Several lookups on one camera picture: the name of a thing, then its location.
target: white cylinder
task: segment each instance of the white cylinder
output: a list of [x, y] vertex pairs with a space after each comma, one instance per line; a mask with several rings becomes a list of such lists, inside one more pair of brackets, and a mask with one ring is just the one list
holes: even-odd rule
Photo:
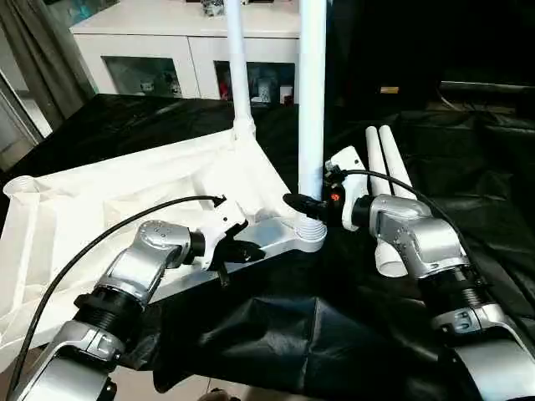
[[[386, 174], [385, 160], [379, 141], [379, 135], [375, 127], [366, 129], [366, 145], [368, 147], [369, 169], [377, 173]], [[370, 177], [372, 194], [391, 195], [390, 184], [387, 180]], [[401, 260], [397, 250], [387, 242], [377, 240], [375, 248], [375, 267], [377, 272], [385, 277], [402, 277], [407, 274], [405, 264]]]
[[385, 277], [403, 277], [408, 274], [398, 251], [382, 240], [377, 240], [375, 267], [377, 272]]
[[[301, 0], [299, 40], [299, 193], [321, 200], [324, 166], [324, 96], [327, 0]], [[325, 226], [302, 217], [298, 236], [321, 241]]]
[[232, 99], [234, 102], [234, 130], [237, 135], [255, 135], [254, 121], [251, 116], [247, 60], [242, 29], [241, 0], [225, 0], [227, 15], [227, 38], [230, 55]]
[[[368, 127], [366, 129], [366, 145], [368, 147], [368, 164], [371, 171], [376, 173], [386, 174], [385, 161], [383, 159], [383, 151], [379, 142], [379, 134], [375, 127]], [[382, 180], [377, 177], [370, 177], [371, 179], [371, 193], [375, 196], [386, 194], [391, 195], [390, 184], [387, 180]]]
[[[386, 165], [388, 166], [390, 176], [412, 186], [403, 159], [401, 159], [400, 150], [392, 135], [392, 130], [388, 125], [383, 125], [379, 128], [379, 135], [381, 144], [383, 145], [383, 151], [385, 152]], [[396, 196], [399, 196], [400, 198], [416, 199], [416, 196], [405, 188], [401, 188], [396, 184], [393, 184], [392, 186], [394, 187], [394, 194]]]

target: black wire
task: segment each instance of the black wire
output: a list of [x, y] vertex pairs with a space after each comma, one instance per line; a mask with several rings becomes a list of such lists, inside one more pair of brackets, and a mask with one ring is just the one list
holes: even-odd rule
[[58, 286], [61, 280], [65, 277], [65, 275], [70, 271], [70, 269], [76, 264], [76, 262], [78, 262], [82, 257], [84, 257], [84, 255], [87, 252], [89, 252], [91, 249], [97, 246], [106, 237], [110, 236], [111, 234], [119, 230], [120, 228], [130, 224], [132, 221], [136, 221], [140, 219], [141, 217], [145, 217], [149, 215], [150, 213], [159, 211], [160, 209], [165, 209], [166, 207], [178, 205], [179, 203], [184, 203], [184, 202], [189, 202], [189, 201], [213, 201], [214, 203], [216, 203], [216, 205], [218, 205], [221, 202], [223, 202], [224, 199], [219, 198], [217, 196], [209, 196], [209, 195], [188, 196], [186, 198], [170, 200], [168, 202], [146, 209], [145, 211], [142, 211], [136, 215], [133, 215], [132, 217], [129, 217], [128, 219], [123, 220], [122, 222], [104, 231], [102, 234], [100, 234], [94, 240], [92, 240], [84, 249], [78, 252], [76, 256], [74, 256], [69, 261], [69, 263], [67, 263], [65, 267], [61, 269], [58, 275], [52, 280], [52, 282], [48, 286], [47, 291], [44, 293], [43, 298], [41, 298], [41, 302], [37, 306], [37, 309], [35, 311], [35, 314], [33, 315], [32, 321], [30, 322], [28, 331], [26, 332], [26, 337], [24, 338], [24, 341], [23, 341], [23, 345], [20, 348], [20, 352], [18, 353], [18, 356], [17, 356], [17, 362], [15, 363], [13, 374], [11, 376], [11, 381], [9, 382], [8, 396], [6, 397], [6, 399], [9, 399], [13, 395], [13, 391], [18, 385], [21, 372], [23, 371], [24, 361], [26, 359], [26, 355], [28, 354], [28, 350], [30, 348], [30, 343], [32, 342], [32, 338], [33, 338], [33, 335], [35, 334], [35, 330], [37, 329], [39, 319], [43, 315], [43, 311], [47, 305], [48, 300], [54, 293], [55, 288]]
[[[419, 190], [416, 190], [412, 186], [406, 184], [403, 181], [397, 180], [394, 177], [391, 177], [386, 174], [377, 173], [375, 171], [367, 171], [367, 170], [342, 170], [342, 174], [344, 175], [367, 175], [372, 177], [377, 177], [382, 180], [387, 180], [391, 182], [392, 184], [399, 185], [401, 188], [409, 191], [413, 195], [416, 195], [417, 198], [419, 198], [423, 203], [428, 205], [431, 209], [431, 211], [436, 214], [437, 217], [440, 217], [442, 220], [446, 221], [451, 228], [455, 231], [457, 236], [459, 237], [459, 242], [461, 243], [462, 247], [464, 248], [466, 252], [466, 256], [468, 257], [468, 260], [470, 261], [471, 265], [481, 274], [482, 276], [485, 276], [485, 273], [482, 271], [482, 269], [477, 265], [476, 258], [473, 256], [473, 253], [471, 251], [471, 248], [468, 246], [468, 243], [466, 242], [466, 239], [464, 235], [462, 234], [461, 230], [455, 222], [446, 214], [446, 212], [436, 204], [431, 198], [421, 193]], [[516, 282], [516, 278], [512, 276], [512, 274], [508, 271], [508, 269], [504, 268], [505, 273], [514, 281]], [[521, 287], [520, 291], [524, 296], [526, 294], [522, 290]], [[532, 342], [535, 342], [535, 338], [531, 334], [531, 331], [527, 327], [526, 323], [523, 322], [522, 319], [520, 319], [516, 313], [514, 313], [510, 307], [507, 306], [507, 304], [500, 299], [500, 297], [497, 296], [496, 292], [494, 292], [491, 288], [488, 289], [488, 291], [491, 293], [491, 295], [497, 300], [497, 302], [500, 304], [501, 307], [506, 311], [507, 315], [517, 324], [518, 327], [520, 327], [525, 334], [532, 340]]]

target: white tube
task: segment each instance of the white tube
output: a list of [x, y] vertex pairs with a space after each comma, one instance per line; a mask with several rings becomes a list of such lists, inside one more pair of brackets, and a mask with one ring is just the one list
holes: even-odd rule
[[[368, 147], [369, 169], [376, 173], [386, 174], [385, 161], [383, 160], [383, 151], [379, 142], [379, 136], [375, 127], [366, 129], [366, 145]], [[371, 193], [373, 195], [391, 195], [390, 184], [387, 180], [377, 177], [370, 177]]]
[[[375, 127], [366, 129], [366, 145], [368, 147], [369, 169], [377, 173], [386, 174], [383, 151], [381, 150], [379, 136]], [[388, 181], [377, 177], [371, 177], [371, 190], [373, 195], [391, 195]], [[407, 274], [405, 264], [397, 250], [382, 240], [377, 240], [375, 267], [379, 274], [385, 277], [402, 277]]]
[[252, 135], [254, 137], [256, 128], [251, 116], [251, 102], [249, 99], [241, 0], [225, 0], [225, 13], [227, 15], [227, 37], [234, 102], [234, 130], [237, 137], [241, 135]]
[[[299, 193], [321, 200], [324, 166], [327, 0], [301, 0], [299, 39]], [[325, 226], [302, 216], [298, 236], [322, 245]]]
[[[383, 125], [379, 128], [379, 135], [381, 144], [383, 145], [383, 151], [385, 152], [386, 165], [388, 166], [390, 176], [412, 186], [403, 159], [401, 159], [400, 151], [398, 150], [398, 146], [392, 135], [392, 130], [388, 125]], [[399, 196], [400, 198], [416, 199], [416, 196], [414, 196], [412, 192], [409, 192], [396, 184], [393, 184], [392, 186], [394, 187], [394, 194], [396, 196]]]

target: black tablecloth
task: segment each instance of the black tablecloth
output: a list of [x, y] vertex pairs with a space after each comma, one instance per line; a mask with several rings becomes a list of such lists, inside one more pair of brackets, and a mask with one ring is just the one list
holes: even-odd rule
[[[298, 112], [254, 107], [257, 140], [297, 189]], [[507, 310], [533, 326], [535, 124], [492, 114], [404, 112], [358, 120], [335, 110], [325, 155], [354, 145], [364, 129], [391, 125], [414, 186], [468, 235]], [[45, 175], [228, 129], [232, 106], [206, 100], [99, 95], [8, 172]], [[2, 197], [3, 216], [8, 201]], [[442, 348], [407, 278], [375, 270], [365, 231], [330, 229], [323, 249], [292, 251], [152, 305], [123, 363], [155, 371], [165, 391], [197, 373], [323, 398], [449, 399], [436, 362]]]

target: glass cabinet door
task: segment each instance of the glass cabinet door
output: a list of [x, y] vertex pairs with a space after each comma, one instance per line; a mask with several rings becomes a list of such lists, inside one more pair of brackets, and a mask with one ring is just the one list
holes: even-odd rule
[[[203, 99], [232, 100], [225, 38], [189, 38]], [[252, 102], [298, 103], [298, 39], [246, 38], [247, 76]]]
[[[232, 100], [230, 63], [215, 61], [219, 95], [223, 100]], [[249, 95], [252, 102], [293, 104], [295, 64], [293, 63], [247, 63]]]
[[186, 37], [75, 34], [98, 93], [198, 98]]
[[181, 98], [171, 58], [103, 56], [118, 94]]

